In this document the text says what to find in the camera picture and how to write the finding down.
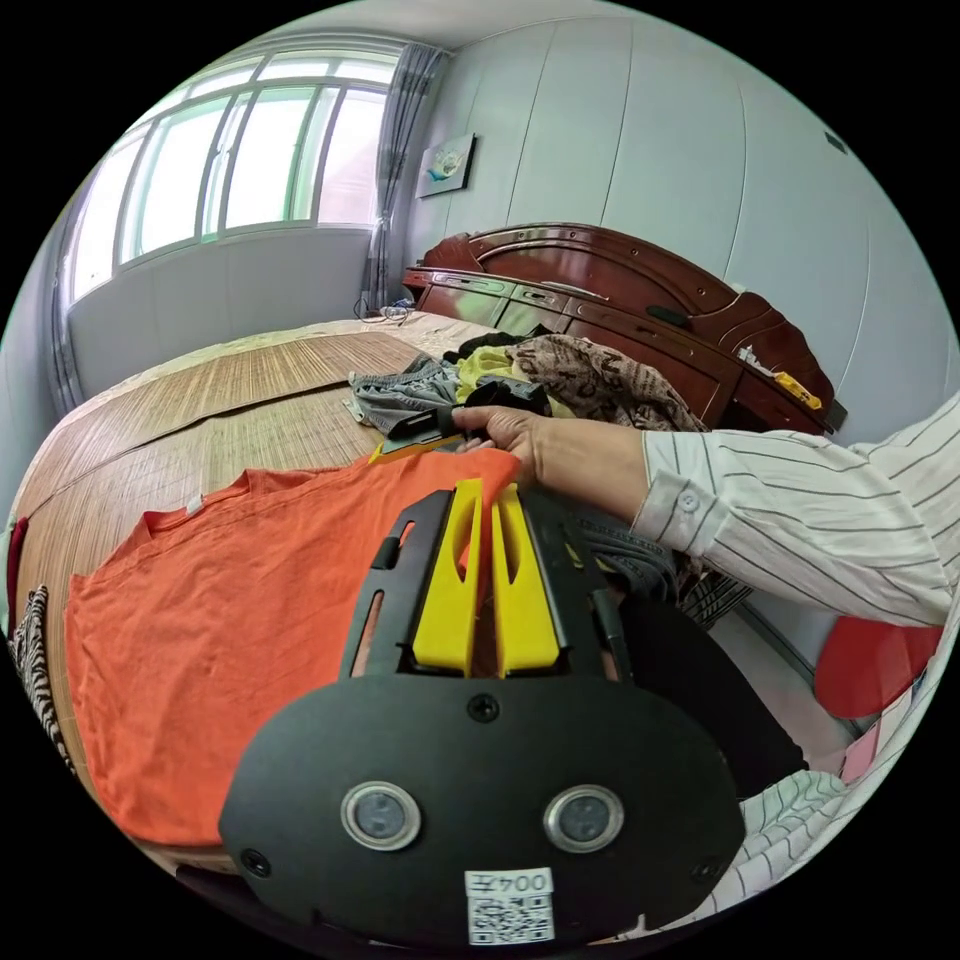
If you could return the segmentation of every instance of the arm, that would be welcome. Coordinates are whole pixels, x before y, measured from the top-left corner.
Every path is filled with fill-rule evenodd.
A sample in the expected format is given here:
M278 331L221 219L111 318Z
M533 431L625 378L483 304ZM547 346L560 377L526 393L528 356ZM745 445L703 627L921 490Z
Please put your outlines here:
M773 432L643 435L633 529L750 586L907 626L960 573L960 397L880 444Z

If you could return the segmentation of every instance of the label sticker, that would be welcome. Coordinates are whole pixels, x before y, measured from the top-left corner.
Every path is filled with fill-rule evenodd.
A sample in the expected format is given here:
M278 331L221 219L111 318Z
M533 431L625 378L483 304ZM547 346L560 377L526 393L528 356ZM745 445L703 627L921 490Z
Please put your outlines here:
M470 945L500 947L554 939L553 875L531 870L467 870Z

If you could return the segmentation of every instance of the button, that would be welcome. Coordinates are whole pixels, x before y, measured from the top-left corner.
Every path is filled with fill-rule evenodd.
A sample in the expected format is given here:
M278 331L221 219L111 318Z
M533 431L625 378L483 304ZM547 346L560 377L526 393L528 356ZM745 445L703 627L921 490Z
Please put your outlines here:
M558 849L594 853L616 839L623 819L623 804L616 794L584 784L554 797L544 813L543 826Z
M695 493L690 493L689 490L680 494L677 503L684 513L694 513L700 509L700 498Z
M369 850L402 850L420 832L420 810L406 790L373 780L348 791L340 806L344 829Z

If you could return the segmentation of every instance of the orange t-shirt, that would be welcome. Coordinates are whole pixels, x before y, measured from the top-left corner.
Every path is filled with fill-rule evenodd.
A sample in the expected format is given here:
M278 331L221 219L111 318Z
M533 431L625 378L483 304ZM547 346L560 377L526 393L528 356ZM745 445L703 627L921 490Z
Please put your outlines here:
M218 844L250 740L337 679L360 587L399 514L481 477L488 523L516 468L508 453L479 450L248 470L192 515L144 514L100 569L72 577L70 691L117 825L154 843Z

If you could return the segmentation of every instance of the curtain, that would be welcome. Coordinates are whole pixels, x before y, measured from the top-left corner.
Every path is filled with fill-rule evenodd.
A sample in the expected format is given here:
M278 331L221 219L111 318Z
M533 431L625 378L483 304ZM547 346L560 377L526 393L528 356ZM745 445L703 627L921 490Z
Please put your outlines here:
M390 227L400 193L400 175L410 151L411 133L417 115L447 57L448 54L436 47L422 43L408 44L400 54L390 84L377 152L377 222L370 238L361 297L370 312L390 302L387 289Z
M65 290L62 287L66 283L63 263L70 237L97 170L99 170L99 165L77 190L54 225L47 263L44 268L48 295L43 303L43 316L41 318L43 321L43 340L41 342L47 354L48 381L50 391L53 394L54 407L57 416L61 419L75 407L80 406L86 399L83 396L80 380L77 376L73 341L70 339L70 326L67 322Z

